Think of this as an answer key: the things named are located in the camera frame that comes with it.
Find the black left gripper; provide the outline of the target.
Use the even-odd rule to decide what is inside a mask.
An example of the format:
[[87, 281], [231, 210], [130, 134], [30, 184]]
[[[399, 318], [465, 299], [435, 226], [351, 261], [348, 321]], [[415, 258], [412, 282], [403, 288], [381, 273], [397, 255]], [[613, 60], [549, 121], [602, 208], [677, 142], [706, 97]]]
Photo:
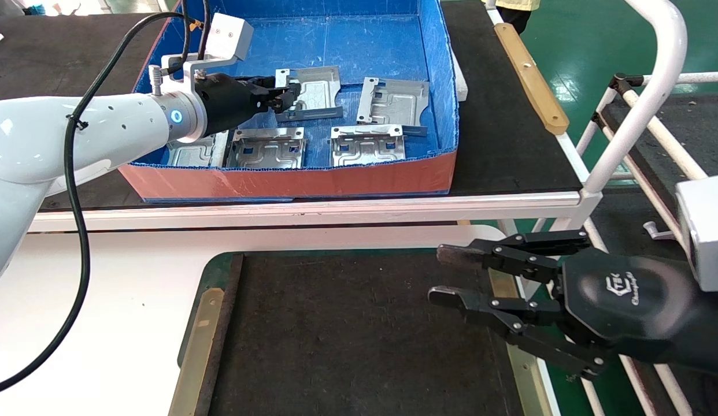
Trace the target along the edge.
[[[299, 83], [278, 87], [275, 77], [232, 77], [214, 73], [196, 81], [196, 94], [203, 103], [206, 116], [205, 136], [232, 130], [255, 115], [268, 110], [283, 113], [300, 95]], [[280, 97], [284, 94], [292, 97]], [[265, 104], [258, 103], [267, 97]]]

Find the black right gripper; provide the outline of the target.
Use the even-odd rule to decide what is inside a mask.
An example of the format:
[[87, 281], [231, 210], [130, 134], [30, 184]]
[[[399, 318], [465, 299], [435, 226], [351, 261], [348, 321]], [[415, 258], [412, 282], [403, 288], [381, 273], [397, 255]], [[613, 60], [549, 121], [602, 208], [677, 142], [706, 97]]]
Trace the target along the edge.
[[[561, 275], [564, 308], [552, 299], [495, 298], [448, 286], [431, 287], [428, 301], [458, 310], [465, 323], [486, 326], [523, 352], [589, 381], [605, 368], [605, 354], [576, 343], [718, 375], [718, 292], [701, 290], [686, 262], [589, 247], [584, 230], [475, 239], [465, 247], [441, 244], [436, 258], [455, 267], [494, 269], [544, 284]], [[562, 256], [569, 257], [560, 266]], [[546, 331], [559, 323], [576, 343]]]

